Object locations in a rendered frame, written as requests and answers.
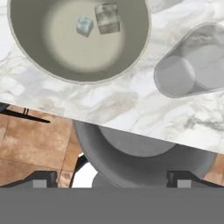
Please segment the small bluish ice cube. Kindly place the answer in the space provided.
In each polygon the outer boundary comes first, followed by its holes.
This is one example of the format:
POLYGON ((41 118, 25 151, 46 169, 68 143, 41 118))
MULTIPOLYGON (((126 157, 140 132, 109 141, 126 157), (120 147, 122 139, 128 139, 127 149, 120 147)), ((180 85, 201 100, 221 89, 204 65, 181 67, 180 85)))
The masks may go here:
POLYGON ((93 30, 93 27, 94 27, 94 23, 92 19, 88 17, 80 16, 76 24, 76 31, 80 35, 88 38, 91 31, 93 30))

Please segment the large grey ice cube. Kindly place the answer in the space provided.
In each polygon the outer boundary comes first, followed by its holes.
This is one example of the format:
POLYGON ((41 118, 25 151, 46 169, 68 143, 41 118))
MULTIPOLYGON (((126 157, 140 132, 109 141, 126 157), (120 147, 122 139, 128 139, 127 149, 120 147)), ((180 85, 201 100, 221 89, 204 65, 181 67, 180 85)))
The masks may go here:
POLYGON ((97 26, 101 35, 120 31, 120 20, 116 3, 103 3, 94 7, 97 26))

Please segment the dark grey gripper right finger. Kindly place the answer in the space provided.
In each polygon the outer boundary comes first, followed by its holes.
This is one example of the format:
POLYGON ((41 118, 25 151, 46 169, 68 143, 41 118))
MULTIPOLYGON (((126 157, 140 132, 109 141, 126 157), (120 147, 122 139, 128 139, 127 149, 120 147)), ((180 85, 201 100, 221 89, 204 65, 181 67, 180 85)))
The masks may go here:
POLYGON ((190 171, 168 171, 166 178, 166 186, 170 188, 222 188, 222 185, 200 179, 190 171))

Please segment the clear glass cup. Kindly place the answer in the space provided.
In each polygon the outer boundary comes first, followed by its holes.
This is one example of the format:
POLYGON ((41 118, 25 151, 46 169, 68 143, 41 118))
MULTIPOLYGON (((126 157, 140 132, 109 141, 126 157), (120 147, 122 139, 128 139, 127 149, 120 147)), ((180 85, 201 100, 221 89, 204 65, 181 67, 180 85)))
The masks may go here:
POLYGON ((191 29, 157 63, 154 81, 169 98, 224 90, 224 26, 204 23, 191 29))

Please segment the grey round stool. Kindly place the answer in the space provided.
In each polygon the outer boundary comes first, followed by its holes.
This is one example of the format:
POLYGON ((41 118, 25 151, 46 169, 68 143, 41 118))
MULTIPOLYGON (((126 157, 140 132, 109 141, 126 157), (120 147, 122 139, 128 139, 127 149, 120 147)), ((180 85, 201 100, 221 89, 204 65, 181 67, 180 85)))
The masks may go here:
POLYGON ((166 186, 168 171, 189 171, 202 179, 217 154, 119 129, 75 121, 75 134, 90 164, 123 188, 166 186))

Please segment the white round object black rim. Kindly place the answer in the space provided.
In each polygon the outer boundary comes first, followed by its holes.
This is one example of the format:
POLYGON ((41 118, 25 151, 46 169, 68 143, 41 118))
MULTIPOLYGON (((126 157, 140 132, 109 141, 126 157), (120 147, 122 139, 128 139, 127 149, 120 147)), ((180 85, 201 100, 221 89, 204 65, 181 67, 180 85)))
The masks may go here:
POLYGON ((96 174, 96 169, 88 162, 86 156, 81 154, 75 165, 69 187, 90 188, 96 174))

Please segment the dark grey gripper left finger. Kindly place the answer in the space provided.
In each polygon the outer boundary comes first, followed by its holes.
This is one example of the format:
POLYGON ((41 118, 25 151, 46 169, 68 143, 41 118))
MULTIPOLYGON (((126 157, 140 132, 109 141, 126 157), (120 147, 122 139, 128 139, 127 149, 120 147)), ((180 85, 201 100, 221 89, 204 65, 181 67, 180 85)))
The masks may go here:
POLYGON ((2 185, 2 188, 57 188, 57 177, 56 171, 34 171, 24 179, 2 185))

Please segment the grey round ice bowl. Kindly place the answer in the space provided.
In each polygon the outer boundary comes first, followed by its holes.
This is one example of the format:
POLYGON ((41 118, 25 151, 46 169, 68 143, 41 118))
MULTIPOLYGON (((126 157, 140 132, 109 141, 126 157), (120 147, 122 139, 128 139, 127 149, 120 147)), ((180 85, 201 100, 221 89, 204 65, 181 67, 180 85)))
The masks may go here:
POLYGON ((151 35, 146 0, 8 0, 10 31, 25 57, 53 78, 76 84, 111 81, 140 60, 151 35), (120 31, 101 35, 95 6, 116 3, 120 31), (93 20, 88 38, 80 16, 93 20))

